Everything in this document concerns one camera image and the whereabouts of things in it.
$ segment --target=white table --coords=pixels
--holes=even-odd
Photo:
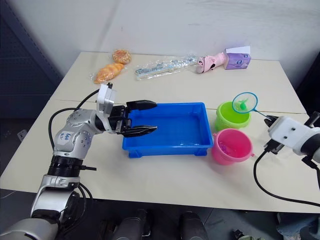
[[[0,188],[38,191],[52,157],[47,133],[48,120],[53,112],[77,104],[54,99],[48,102],[5,169]],[[94,109],[96,105],[88,102],[83,107]],[[207,109],[213,131],[215,112]],[[64,126],[69,114],[63,112],[56,116],[52,125],[53,133]],[[308,118],[304,113],[285,115],[300,122]],[[259,155],[269,140],[264,118],[252,114],[251,123],[242,130],[252,140],[254,153]],[[97,171],[81,171],[80,177],[97,199],[320,213],[318,207],[278,200],[262,192],[253,178],[253,165],[257,157],[232,166],[218,165],[210,152],[206,157],[168,155],[128,158],[128,153],[122,150],[122,140],[122,136],[108,133],[93,138],[84,164],[97,167]],[[301,157],[289,148],[284,148],[278,155],[267,154],[259,163],[258,178],[272,193],[320,202],[316,172],[302,163]]]
[[[286,115],[300,122],[308,116],[278,61],[252,60],[246,70],[224,70],[197,75],[190,69],[155,79],[137,81],[133,68],[162,56],[133,55],[128,69],[117,76],[116,103],[147,99],[157,103],[204,102],[214,131],[215,110],[244,91],[259,97],[258,109],[266,114]],[[48,121],[57,110],[75,107],[99,86],[89,73],[110,63],[108,53],[82,52],[21,143],[0,179],[0,188],[37,192],[52,157]],[[95,109],[92,97],[84,108]],[[69,115],[56,116],[52,133],[60,130]],[[251,138],[259,155],[270,139],[259,114],[252,114],[242,130]],[[213,208],[275,212],[320,213],[318,207],[285,202],[268,196],[255,184],[253,165],[257,157],[232,166],[221,166],[206,157],[193,155],[144,156],[128,158],[122,150],[122,136],[108,133],[94,137],[84,160],[97,172],[81,171],[81,181],[97,199],[193,205]],[[261,184],[272,193],[287,198],[317,202],[320,199],[316,172],[301,162],[301,157],[284,148],[278,155],[269,153],[258,166]]]
[[[207,109],[217,109],[220,103],[232,101],[242,92],[257,94],[257,109],[266,112],[306,113],[279,61],[252,60],[247,69],[224,70],[222,66],[203,74],[195,68],[152,79],[136,80],[134,68],[165,59],[159,55],[132,55],[120,75],[111,82],[117,90],[115,102],[134,100],[156,103],[203,102]],[[111,54],[82,52],[65,75],[52,99],[81,101],[99,88],[90,74],[112,63]]]

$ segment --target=pink toy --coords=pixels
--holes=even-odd
[[[198,74],[202,74],[209,70],[213,70],[216,67],[224,64],[226,60],[227,58],[223,52],[220,52],[215,56],[199,57],[198,62],[196,64],[196,72]]]
[[[214,135],[214,145],[211,149],[212,156],[221,165],[231,165],[247,160],[253,147],[250,139],[243,132],[227,128]]]

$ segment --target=plastic bag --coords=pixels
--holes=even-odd
[[[101,68],[95,75],[92,75],[93,82],[95,84],[102,84],[104,82],[110,81],[117,75],[121,73],[121,70],[125,66],[121,63],[107,64],[105,67]]]
[[[99,70],[97,69],[95,73],[91,73],[89,75],[90,80],[95,84],[105,84],[123,72],[126,69],[124,64],[130,63],[130,61],[131,55],[129,51],[116,49],[113,53],[108,53],[106,55],[106,62],[111,64],[107,64]]]
[[[194,55],[185,57],[168,56],[167,58],[168,60],[158,60],[143,66],[137,66],[134,71],[137,80],[152,79],[162,75],[177,73],[197,63],[197,57]]]

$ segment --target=green bucket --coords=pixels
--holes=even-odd
[[[216,110],[215,129],[217,132],[223,129],[240,129],[246,127],[251,119],[251,114],[238,113],[232,108],[232,101],[227,101]]]

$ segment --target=white wall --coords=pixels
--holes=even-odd
[[[319,0],[8,0],[64,75],[80,51],[214,55],[251,45],[297,86],[320,51]]]

